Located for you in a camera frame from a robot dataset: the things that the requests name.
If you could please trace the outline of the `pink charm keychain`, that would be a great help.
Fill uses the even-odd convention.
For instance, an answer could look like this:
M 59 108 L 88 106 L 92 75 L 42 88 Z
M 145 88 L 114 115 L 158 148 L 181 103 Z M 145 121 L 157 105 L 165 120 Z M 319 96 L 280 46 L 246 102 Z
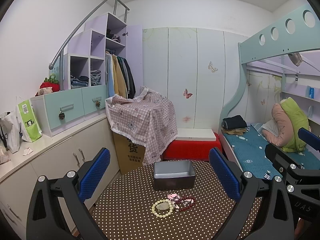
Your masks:
M 179 201 L 180 201 L 180 199 L 181 199 L 181 197 L 180 197 L 178 194 L 176 194 L 176 193 L 168 194 L 168 195 L 167 195 L 167 199 L 171 201 L 172 205 L 173 205 L 176 209 L 178 209 L 178 203 L 179 203 Z

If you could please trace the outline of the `pink and green quilt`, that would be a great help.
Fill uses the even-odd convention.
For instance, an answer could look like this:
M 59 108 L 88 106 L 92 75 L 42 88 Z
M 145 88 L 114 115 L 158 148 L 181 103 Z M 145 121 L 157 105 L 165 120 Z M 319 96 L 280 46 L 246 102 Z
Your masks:
M 278 135 L 265 134 L 268 142 L 280 147 L 284 152 L 303 152 L 306 142 L 298 136 L 300 128 L 309 130 L 309 120 L 298 104 L 289 97 L 276 103 L 272 108 L 272 118 L 276 122 Z

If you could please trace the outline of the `blue patterned mattress sheet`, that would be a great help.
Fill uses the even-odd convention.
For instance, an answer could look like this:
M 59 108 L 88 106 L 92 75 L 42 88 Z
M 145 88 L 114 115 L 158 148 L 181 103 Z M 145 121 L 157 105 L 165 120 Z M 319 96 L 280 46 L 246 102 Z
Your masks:
M 272 179 L 280 174 L 265 155 L 268 141 L 263 137 L 262 125 L 250 124 L 243 135 L 221 133 L 220 142 L 227 157 L 242 171 L 249 171 L 257 178 Z

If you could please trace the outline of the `white pillow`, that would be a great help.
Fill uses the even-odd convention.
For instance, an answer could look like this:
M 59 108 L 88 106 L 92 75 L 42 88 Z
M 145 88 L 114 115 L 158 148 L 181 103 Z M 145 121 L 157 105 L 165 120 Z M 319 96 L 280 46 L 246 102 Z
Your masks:
M 269 120 L 262 126 L 262 134 L 268 142 L 276 142 L 279 135 L 279 129 L 276 121 L 274 119 Z

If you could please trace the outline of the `folded dark clothes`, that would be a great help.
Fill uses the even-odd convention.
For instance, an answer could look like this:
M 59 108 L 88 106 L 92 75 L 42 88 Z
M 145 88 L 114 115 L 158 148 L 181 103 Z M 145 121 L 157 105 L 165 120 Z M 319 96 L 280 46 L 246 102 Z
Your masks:
M 247 123 L 240 115 L 224 118 L 221 131 L 228 135 L 243 135 L 247 131 Z

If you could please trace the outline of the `cream low cabinet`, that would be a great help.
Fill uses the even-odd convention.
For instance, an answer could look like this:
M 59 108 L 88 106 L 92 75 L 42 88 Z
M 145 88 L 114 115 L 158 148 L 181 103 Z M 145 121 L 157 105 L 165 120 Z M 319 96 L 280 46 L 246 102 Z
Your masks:
M 105 114 L 53 137 L 43 135 L 35 142 L 23 142 L 18 152 L 8 154 L 10 161 L 1 165 L 1 213 L 20 239 L 26 238 L 29 203 L 39 176 L 55 179 L 68 171 L 77 171 L 103 147 L 110 151 L 111 161 L 93 196 L 85 201 L 90 209 L 104 189 L 120 176 L 113 134 Z

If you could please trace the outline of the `brown polka dot tablecloth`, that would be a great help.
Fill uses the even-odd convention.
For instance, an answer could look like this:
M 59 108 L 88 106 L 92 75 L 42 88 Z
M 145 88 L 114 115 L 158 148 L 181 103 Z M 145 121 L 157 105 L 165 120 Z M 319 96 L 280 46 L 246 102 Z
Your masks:
M 108 239 L 212 239 L 235 206 L 211 165 L 194 161 L 192 189 L 156 191 L 153 166 L 121 176 L 100 196 L 93 218 Z M 178 194 L 176 209 L 167 195 Z

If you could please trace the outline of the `green white paper bag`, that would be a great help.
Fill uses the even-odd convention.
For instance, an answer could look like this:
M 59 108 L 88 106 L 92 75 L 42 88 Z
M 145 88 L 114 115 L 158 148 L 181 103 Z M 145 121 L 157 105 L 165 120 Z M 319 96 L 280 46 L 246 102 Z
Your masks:
M 16 116 L 23 141 L 34 142 L 42 137 L 42 130 L 30 99 L 16 105 Z

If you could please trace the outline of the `white plastic bag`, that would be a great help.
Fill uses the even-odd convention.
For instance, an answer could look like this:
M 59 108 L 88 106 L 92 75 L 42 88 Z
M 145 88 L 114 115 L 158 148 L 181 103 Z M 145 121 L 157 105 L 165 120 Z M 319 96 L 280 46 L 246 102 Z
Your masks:
M 11 152 L 20 149 L 20 134 L 16 112 L 5 112 L 1 114 L 1 135 L 5 140 L 5 147 Z

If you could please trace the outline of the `cardboard box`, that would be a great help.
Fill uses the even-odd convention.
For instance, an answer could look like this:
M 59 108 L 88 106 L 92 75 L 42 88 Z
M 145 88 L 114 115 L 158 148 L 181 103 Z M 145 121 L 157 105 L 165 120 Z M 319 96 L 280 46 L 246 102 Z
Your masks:
M 117 133 L 113 133 L 113 139 L 122 175 L 143 166 L 144 146 L 134 144 L 127 137 Z

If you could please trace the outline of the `red storage stool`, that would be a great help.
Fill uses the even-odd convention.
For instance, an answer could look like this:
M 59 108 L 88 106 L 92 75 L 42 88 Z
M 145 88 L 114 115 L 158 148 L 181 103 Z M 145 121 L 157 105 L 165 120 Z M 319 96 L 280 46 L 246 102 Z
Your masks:
M 215 141 L 186 141 L 174 140 L 164 151 L 164 160 L 196 160 L 209 161 L 209 152 L 212 148 L 218 148 L 223 152 L 219 136 L 216 136 Z

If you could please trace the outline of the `teal drawer unit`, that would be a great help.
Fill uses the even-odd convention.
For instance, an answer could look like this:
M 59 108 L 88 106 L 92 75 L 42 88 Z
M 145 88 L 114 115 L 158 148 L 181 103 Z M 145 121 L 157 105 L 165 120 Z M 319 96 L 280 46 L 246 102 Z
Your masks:
M 43 134 L 53 137 L 105 113 L 107 86 L 64 90 L 31 98 Z

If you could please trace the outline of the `dark metal tin box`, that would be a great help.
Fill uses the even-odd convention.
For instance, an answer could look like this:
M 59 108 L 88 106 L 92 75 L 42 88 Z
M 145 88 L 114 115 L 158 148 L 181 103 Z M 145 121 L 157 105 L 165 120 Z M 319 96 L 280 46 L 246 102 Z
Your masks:
M 153 164 L 153 188 L 157 191 L 192 189 L 195 179 L 195 169 L 189 160 Z

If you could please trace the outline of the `red strawberry plush toy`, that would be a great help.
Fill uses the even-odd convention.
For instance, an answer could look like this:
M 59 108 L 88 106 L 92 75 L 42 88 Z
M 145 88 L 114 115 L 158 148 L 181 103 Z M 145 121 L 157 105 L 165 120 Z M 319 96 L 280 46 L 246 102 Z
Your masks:
M 56 79 L 56 75 L 52 73 L 49 77 L 45 78 L 35 96 L 55 93 L 58 91 L 60 91 L 59 81 Z

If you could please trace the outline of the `pink checkered cloth cover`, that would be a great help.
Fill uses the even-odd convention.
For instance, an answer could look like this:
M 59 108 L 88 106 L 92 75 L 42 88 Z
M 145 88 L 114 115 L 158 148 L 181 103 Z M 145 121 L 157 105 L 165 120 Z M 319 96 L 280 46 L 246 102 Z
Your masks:
M 139 96 L 126 99 L 118 94 L 105 100 L 111 130 L 145 147 L 142 164 L 161 160 L 178 130 L 173 103 L 160 93 L 143 86 Z

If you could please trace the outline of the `hanging clothes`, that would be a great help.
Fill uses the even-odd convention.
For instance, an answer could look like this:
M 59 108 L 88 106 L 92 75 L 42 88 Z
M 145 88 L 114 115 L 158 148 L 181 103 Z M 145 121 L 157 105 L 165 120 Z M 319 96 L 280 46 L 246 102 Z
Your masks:
M 106 85 L 108 97 L 114 95 L 132 99 L 136 94 L 136 86 L 127 59 L 105 53 Z

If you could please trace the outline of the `purple stair shelf unit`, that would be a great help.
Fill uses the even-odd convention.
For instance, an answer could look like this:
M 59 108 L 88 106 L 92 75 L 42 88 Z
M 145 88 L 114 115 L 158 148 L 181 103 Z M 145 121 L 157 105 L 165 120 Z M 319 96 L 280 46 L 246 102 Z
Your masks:
M 83 31 L 74 35 L 67 45 L 63 63 L 63 88 L 71 89 L 70 75 L 90 77 L 90 71 L 101 70 L 104 85 L 105 51 L 127 60 L 136 94 L 143 85 L 143 31 L 141 25 L 127 25 L 107 12 L 88 20 Z

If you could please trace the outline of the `teal bunk bed frame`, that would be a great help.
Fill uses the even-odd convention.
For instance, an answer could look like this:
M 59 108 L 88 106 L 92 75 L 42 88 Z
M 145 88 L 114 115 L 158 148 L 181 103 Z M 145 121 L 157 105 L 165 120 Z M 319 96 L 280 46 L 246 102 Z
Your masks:
M 303 5 L 238 44 L 239 84 L 222 108 L 220 121 L 240 102 L 246 87 L 246 64 L 295 53 L 319 50 L 319 18 L 312 6 Z

